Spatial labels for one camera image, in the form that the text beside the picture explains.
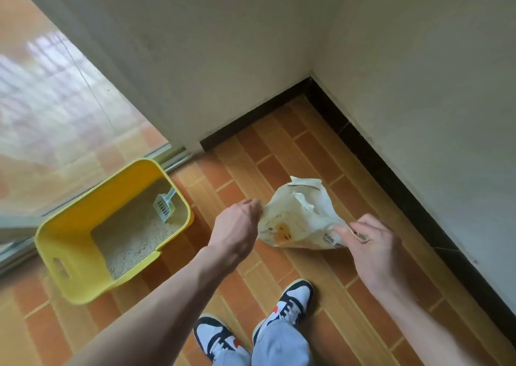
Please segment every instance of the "pants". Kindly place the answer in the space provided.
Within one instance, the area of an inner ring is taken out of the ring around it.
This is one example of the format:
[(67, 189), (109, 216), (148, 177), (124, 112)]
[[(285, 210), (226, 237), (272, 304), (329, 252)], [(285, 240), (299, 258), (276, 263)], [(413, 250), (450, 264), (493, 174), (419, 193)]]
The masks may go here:
[(261, 340), (249, 355), (226, 350), (213, 366), (313, 366), (308, 342), (297, 329), (285, 321), (273, 321), (265, 328)]

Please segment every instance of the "plastic bag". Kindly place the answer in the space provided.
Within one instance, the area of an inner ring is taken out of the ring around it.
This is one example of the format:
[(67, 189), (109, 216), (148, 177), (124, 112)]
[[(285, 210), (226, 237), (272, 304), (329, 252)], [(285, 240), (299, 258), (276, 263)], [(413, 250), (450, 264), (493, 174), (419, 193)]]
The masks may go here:
[(350, 228), (333, 209), (322, 182), (294, 176), (291, 180), (279, 187), (263, 207), (258, 237), (279, 247), (333, 249), (345, 246), (332, 225)]

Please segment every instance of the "person's left hand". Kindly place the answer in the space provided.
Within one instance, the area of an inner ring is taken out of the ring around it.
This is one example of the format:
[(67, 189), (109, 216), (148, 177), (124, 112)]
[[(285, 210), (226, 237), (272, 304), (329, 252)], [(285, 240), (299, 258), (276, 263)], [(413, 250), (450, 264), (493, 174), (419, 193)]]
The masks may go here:
[(208, 246), (221, 251), (236, 267), (255, 245), (261, 211), (259, 199), (242, 200), (226, 208), (215, 219)]

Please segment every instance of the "white and black sneaker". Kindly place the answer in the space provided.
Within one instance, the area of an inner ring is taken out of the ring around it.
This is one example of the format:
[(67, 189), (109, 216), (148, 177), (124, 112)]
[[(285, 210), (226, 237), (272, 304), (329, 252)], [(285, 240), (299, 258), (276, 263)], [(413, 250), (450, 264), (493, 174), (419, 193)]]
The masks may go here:
[(202, 314), (193, 327), (193, 335), (203, 352), (212, 362), (217, 359), (223, 351), (237, 351), (251, 355), (242, 347), (240, 340), (231, 333), (229, 328), (218, 318), (211, 314)]
[(293, 326), (300, 323), (306, 316), (313, 295), (314, 288), (306, 279), (298, 279), (288, 285), (271, 314), (256, 325), (253, 331), (253, 345), (256, 345), (267, 325), (273, 321), (284, 319)]

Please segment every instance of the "baseboard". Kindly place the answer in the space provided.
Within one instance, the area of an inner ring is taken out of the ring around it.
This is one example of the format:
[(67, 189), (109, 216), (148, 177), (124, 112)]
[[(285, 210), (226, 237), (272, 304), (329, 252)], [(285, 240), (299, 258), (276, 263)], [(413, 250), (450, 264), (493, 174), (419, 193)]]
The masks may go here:
[(293, 87), (204, 138), (201, 141), (201, 146), (205, 151), (212, 149), (241, 129), (251, 125), (300, 94), (306, 95), (326, 123), (339, 135), (340, 139), (396, 203), (417, 231), (435, 249), (435, 252), (487, 313), (493, 323), (516, 346), (516, 316), (513, 312), (311, 77), (295, 84)]

